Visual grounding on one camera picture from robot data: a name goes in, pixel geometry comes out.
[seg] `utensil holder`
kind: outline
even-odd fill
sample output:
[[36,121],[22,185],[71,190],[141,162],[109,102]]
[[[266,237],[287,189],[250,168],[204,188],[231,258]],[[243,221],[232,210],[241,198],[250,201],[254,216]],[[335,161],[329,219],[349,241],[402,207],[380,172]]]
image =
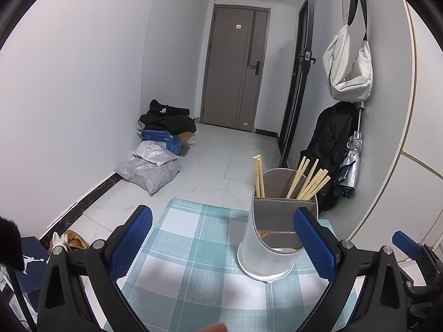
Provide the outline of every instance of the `utensil holder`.
[[[287,276],[303,251],[293,226],[294,212],[306,207],[318,219],[318,203],[311,200],[282,198],[286,196],[294,179],[295,171],[274,168],[263,175],[266,197],[253,193],[243,241],[238,247],[240,267],[250,277],[272,282]],[[300,178],[292,196],[297,196],[306,180]],[[260,238],[258,231],[270,232]]]

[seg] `wooden chopstick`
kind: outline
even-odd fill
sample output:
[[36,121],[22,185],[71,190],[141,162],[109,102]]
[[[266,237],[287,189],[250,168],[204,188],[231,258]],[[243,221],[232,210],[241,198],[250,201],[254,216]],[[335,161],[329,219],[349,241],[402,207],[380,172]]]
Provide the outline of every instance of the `wooden chopstick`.
[[320,177],[317,179],[317,181],[315,182],[315,184],[313,184],[313,186],[306,192],[303,194],[302,199],[307,199],[306,197],[308,197],[309,195],[311,195],[311,193],[313,191],[315,191],[315,189],[323,182],[324,178],[327,176],[328,174],[328,170],[325,169],[322,174],[320,175]]
[[259,172],[258,172],[258,157],[254,156],[253,157],[253,165],[254,165],[254,175],[255,175],[255,195],[257,197],[261,197],[260,194],[260,177]]
[[260,196],[264,197],[263,166],[261,164],[261,155],[257,155],[257,160],[258,160],[258,177],[260,181]]
[[330,181],[331,177],[326,176],[325,179],[317,186],[317,188],[309,194],[309,196],[306,199],[311,199],[314,197],[320,190]]
[[303,190],[303,193],[297,196],[297,199],[303,199],[304,195],[306,194],[306,192],[308,192],[312,186],[314,186],[317,183],[317,180],[320,178],[320,176],[322,175],[323,170],[319,169],[317,171],[317,173],[315,174],[315,176],[311,179],[311,182],[308,184],[308,186],[306,186],[306,188]]
[[292,187],[294,186],[294,182],[295,182],[295,180],[296,180],[297,177],[298,177],[298,173],[299,173],[299,172],[301,171],[301,169],[303,168],[303,165],[304,165],[305,160],[306,160],[306,157],[303,156],[302,160],[300,161],[300,164],[299,164],[298,167],[297,167],[297,170],[296,170],[296,172],[295,172],[294,179],[292,180],[291,186],[289,187],[289,190],[287,191],[286,198],[289,198],[289,197],[291,196],[292,192],[294,191],[294,189],[293,189]]
[[294,193],[295,188],[297,187],[298,182],[300,181],[300,178],[304,174],[304,172],[307,169],[307,166],[311,160],[306,159],[305,156],[303,156],[302,161],[300,162],[300,166],[298,166],[297,173],[295,174],[294,180],[292,180],[291,187],[289,188],[289,191],[287,192],[286,198],[291,198],[292,194]]
[[308,186],[309,182],[311,182],[311,178],[314,175],[315,169],[317,168],[318,164],[318,158],[315,160],[314,165],[311,168],[311,171],[309,172],[309,175],[307,175],[306,180],[302,186],[302,189],[300,190],[300,193],[297,196],[297,199],[300,199],[301,196],[303,196],[304,189]]

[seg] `blue gripper pad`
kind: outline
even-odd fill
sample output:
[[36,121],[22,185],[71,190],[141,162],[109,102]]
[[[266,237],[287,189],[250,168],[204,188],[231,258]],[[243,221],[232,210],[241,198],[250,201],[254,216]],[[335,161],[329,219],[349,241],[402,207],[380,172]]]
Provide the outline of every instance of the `blue gripper pad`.
[[149,207],[143,206],[111,255],[109,276],[114,283],[128,273],[151,227],[152,211]]
[[[337,256],[336,253],[328,247],[328,244],[323,238],[324,236],[321,236],[323,234],[322,229],[325,227],[321,227],[313,217],[311,221],[311,216],[311,213],[305,207],[296,210],[293,219],[294,231],[303,244],[303,247],[311,259],[318,275],[331,282],[336,276],[335,267],[339,262],[338,259],[340,254]],[[338,240],[333,235],[332,237],[338,243]]]
[[419,261],[421,259],[421,247],[402,231],[394,233],[394,236],[392,236],[392,243],[408,255],[410,259],[414,261]]

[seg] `door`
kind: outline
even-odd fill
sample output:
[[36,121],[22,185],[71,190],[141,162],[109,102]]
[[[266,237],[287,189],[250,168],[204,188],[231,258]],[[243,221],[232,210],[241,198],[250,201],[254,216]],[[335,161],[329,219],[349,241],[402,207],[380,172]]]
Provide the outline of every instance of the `door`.
[[268,10],[216,6],[201,122],[251,131],[263,71]]
[[294,139],[311,61],[315,63],[315,59],[311,56],[313,24],[314,0],[306,0],[298,13],[294,67],[286,111],[278,140],[281,153],[280,167],[284,168],[287,167],[287,157]]

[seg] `screw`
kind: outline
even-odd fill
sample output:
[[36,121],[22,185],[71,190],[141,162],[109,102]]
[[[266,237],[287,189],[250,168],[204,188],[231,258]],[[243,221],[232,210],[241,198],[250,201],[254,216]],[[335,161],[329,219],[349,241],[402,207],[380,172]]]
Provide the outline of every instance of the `screw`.
[[54,255],[59,255],[59,254],[61,254],[61,251],[63,251],[63,247],[61,247],[61,246],[55,246],[55,248],[52,250],[52,253],[53,253]]
[[92,244],[92,247],[95,248],[96,250],[101,249],[103,246],[105,245],[105,241],[103,241],[102,239],[98,239],[97,241],[95,241]]
[[350,250],[352,247],[354,247],[354,244],[348,239],[344,239],[342,241],[342,246],[345,247],[347,250]]
[[389,246],[383,246],[383,252],[386,253],[387,255],[392,255],[392,253],[393,253],[394,251],[393,251],[392,248],[389,247]]

